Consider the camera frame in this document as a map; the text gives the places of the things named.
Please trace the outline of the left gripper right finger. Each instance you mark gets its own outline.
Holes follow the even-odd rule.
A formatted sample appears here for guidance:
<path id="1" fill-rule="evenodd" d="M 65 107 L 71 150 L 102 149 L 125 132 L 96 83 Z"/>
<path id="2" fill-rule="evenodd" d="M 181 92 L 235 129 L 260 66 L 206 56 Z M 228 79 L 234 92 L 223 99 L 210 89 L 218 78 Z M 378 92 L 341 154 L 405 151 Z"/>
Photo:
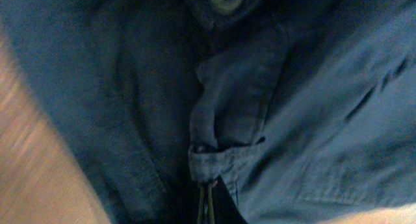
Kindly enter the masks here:
<path id="1" fill-rule="evenodd" d="M 215 224 L 215 208 L 213 199 L 213 188 L 216 186 L 216 182 L 213 181 L 207 186 L 207 200 L 208 200 L 208 222 L 209 224 Z"/>

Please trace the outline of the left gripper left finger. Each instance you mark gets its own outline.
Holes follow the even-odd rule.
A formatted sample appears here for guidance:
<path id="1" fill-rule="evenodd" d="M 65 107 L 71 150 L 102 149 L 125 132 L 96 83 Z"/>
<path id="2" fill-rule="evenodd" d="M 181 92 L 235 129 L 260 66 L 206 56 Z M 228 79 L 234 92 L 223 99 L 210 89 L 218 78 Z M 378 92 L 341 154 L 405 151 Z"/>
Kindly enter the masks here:
<path id="1" fill-rule="evenodd" d="M 204 212 L 205 212 L 205 186 L 200 184 L 199 188 L 199 199 L 198 199 L 198 218 L 197 224 L 204 224 Z"/>

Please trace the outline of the navy blue shorts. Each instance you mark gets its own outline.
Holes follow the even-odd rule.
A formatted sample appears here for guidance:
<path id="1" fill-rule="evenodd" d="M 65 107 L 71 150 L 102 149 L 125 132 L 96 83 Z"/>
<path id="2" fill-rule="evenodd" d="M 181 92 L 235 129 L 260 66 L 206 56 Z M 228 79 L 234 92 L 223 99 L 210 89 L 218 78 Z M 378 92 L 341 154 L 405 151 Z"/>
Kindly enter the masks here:
<path id="1" fill-rule="evenodd" d="M 113 223 L 415 203 L 415 0 L 1 0 L 31 97 Z"/>

